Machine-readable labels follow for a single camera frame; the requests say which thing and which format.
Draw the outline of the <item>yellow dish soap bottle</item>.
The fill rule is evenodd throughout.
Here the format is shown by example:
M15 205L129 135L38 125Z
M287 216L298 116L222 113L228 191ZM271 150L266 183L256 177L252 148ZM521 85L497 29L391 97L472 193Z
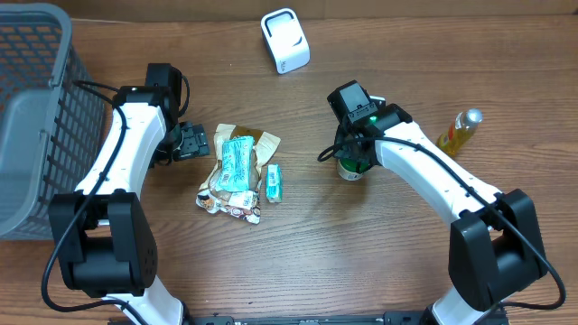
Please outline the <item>yellow dish soap bottle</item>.
M483 121L483 114L478 108L460 112L448 130L442 133L436 145L444 153L455 157L461 148L471 139Z

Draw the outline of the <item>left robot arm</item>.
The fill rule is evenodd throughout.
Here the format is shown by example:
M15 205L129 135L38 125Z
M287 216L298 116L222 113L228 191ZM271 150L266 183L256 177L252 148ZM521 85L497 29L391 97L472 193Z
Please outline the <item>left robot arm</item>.
M190 84L151 63L142 86L109 99L112 122L98 157L71 193L49 205L55 247L42 274L44 303L59 312L115 305L132 324L191 324L160 280L157 244L141 205L149 169L209 154L201 125L181 121Z

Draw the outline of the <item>teal tissue packet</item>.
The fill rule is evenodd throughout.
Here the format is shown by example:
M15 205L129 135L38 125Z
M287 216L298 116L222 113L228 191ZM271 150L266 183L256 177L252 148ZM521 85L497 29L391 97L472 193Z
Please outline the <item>teal tissue packet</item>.
M216 190L239 192L250 189L254 138L240 136L222 145L222 168Z

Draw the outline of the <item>brown white snack bag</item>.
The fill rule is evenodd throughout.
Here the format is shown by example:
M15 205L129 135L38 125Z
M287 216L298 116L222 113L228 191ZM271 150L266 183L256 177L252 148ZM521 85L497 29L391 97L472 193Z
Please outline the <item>brown white snack bag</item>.
M262 168L274 156L281 139L266 131L220 124L214 135L216 164L196 195L196 204L210 214L258 224L261 217Z

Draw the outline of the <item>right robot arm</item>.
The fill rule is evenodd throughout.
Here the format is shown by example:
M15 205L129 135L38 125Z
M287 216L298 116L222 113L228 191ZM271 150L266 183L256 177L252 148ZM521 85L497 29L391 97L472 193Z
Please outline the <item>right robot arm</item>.
M356 181L383 167L407 182L450 229L452 288L424 311L388 311L386 324L506 324L511 296L551 266L534 202L479 180L426 138L396 104L355 80L327 97L339 126L320 161L337 159L339 175Z

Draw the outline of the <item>small teal carton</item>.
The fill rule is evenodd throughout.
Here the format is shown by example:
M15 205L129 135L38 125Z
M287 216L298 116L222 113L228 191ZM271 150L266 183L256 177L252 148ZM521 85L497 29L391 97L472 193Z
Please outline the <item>small teal carton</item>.
M278 164L267 166L266 198L271 203L280 203L283 200L283 176Z

